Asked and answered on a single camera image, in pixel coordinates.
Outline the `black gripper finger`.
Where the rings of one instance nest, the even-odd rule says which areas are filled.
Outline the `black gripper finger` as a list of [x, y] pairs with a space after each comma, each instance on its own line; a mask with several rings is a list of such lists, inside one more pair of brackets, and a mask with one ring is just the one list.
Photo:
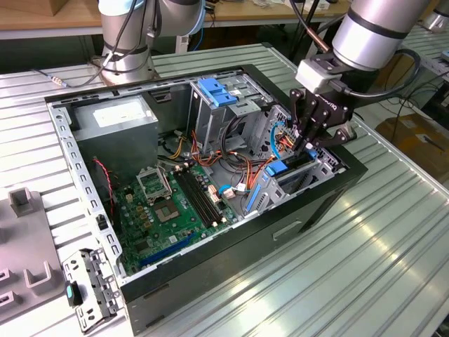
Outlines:
[[289, 128], [295, 128], [296, 141], [292, 149], [303, 151], [307, 144], [307, 136], [313, 122], [311, 118], [316, 110], [314, 96], [308, 91], [305, 93], [294, 88], [290, 91], [290, 120]]
[[311, 126], [305, 136], [306, 144], [313, 147], [334, 147], [356, 139], [356, 132], [350, 125], [353, 111], [343, 112], [323, 110], [311, 117]]

